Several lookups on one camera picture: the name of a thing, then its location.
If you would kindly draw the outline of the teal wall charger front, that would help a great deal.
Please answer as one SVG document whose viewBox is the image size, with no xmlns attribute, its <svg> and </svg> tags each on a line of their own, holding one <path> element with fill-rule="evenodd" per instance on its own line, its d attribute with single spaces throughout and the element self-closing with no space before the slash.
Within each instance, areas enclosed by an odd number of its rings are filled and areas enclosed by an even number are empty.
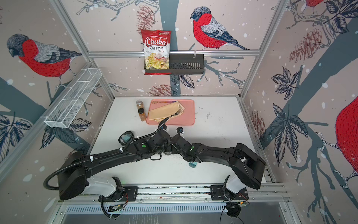
<svg viewBox="0 0 358 224">
<path fill-rule="evenodd" d="M 196 165 L 197 165 L 197 162 L 190 162 L 190 163 L 189 163 L 189 167 L 190 167 L 191 169 L 194 169 L 194 168 L 196 167 Z"/>
</svg>

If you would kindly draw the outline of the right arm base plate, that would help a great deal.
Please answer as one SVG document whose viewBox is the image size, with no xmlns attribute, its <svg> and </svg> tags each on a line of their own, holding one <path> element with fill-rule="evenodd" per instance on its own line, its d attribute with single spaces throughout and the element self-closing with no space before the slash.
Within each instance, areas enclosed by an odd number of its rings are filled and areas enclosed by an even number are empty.
<svg viewBox="0 0 358 224">
<path fill-rule="evenodd" d="M 213 201 L 229 201 L 229 200 L 243 200 L 249 199 L 246 188 L 241 189 L 238 193 L 233 193 L 223 185 L 211 185 L 209 195 Z"/>
</svg>

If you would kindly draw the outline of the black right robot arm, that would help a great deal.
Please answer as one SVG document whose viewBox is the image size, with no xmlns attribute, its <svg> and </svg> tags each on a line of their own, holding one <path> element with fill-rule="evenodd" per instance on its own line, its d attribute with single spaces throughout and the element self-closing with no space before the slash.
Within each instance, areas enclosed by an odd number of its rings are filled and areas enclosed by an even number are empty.
<svg viewBox="0 0 358 224">
<path fill-rule="evenodd" d="M 235 147 L 209 147 L 201 143 L 189 143 L 181 135 L 171 138 L 173 154 L 180 154 L 188 162 L 211 162 L 230 167 L 235 176 L 228 175 L 220 192 L 233 199 L 244 188 L 259 190 L 266 162 L 242 143 Z"/>
</svg>

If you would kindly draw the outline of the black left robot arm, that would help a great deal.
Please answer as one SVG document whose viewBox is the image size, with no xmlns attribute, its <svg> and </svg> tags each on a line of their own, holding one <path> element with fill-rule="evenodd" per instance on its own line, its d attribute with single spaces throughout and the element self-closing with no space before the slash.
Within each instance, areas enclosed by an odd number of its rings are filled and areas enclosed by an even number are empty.
<svg viewBox="0 0 358 224">
<path fill-rule="evenodd" d="M 162 120 L 155 132 L 134 138 L 122 148 L 85 156 L 75 153 L 44 180 L 44 188 L 58 191 L 61 200 L 72 199 L 94 188 L 92 177 L 104 170 L 144 159 L 152 160 L 154 155 L 161 157 L 170 140 L 165 130 L 168 120 Z"/>
</svg>

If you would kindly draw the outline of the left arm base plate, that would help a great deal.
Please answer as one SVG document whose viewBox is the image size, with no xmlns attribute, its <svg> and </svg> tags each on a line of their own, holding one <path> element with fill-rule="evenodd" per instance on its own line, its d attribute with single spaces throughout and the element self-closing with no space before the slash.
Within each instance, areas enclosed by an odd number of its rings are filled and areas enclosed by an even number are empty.
<svg viewBox="0 0 358 224">
<path fill-rule="evenodd" d="M 138 186 L 119 187 L 108 197 L 99 196 L 100 202 L 135 202 L 138 194 Z"/>
</svg>

